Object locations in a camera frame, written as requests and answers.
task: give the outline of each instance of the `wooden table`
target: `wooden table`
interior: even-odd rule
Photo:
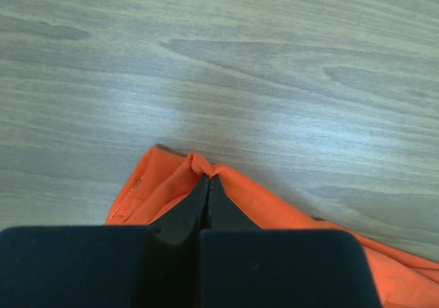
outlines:
[[[100,224],[149,146],[439,260],[439,0],[0,0],[0,228]]]

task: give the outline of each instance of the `orange cloth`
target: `orange cloth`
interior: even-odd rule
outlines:
[[[219,174],[228,197],[261,228],[343,229],[314,220],[228,166],[211,165],[196,153],[181,157],[157,147],[137,165],[111,207],[107,223],[153,222],[185,198],[202,174]],[[439,307],[439,263],[352,234],[364,247],[385,308]]]

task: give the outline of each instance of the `table surface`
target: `table surface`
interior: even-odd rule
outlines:
[[[0,228],[101,224],[157,143],[439,260],[439,0],[0,0]]]

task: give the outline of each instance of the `orange fabric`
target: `orange fabric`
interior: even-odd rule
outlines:
[[[228,197],[261,228],[343,229],[314,220],[228,166],[211,165],[196,153],[181,157],[157,147],[137,165],[111,207],[107,223],[153,222],[185,198],[202,174],[219,174]],[[439,263],[352,234],[364,247],[385,308],[439,307]]]

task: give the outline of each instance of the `fabric fold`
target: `fabric fold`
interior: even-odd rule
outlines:
[[[196,153],[186,157],[152,147],[117,196],[107,224],[149,224],[168,212],[193,189],[202,174],[219,175],[228,197],[264,229],[332,228],[280,199],[225,165],[211,165]],[[353,234],[366,253],[385,308],[439,307],[439,263]]]

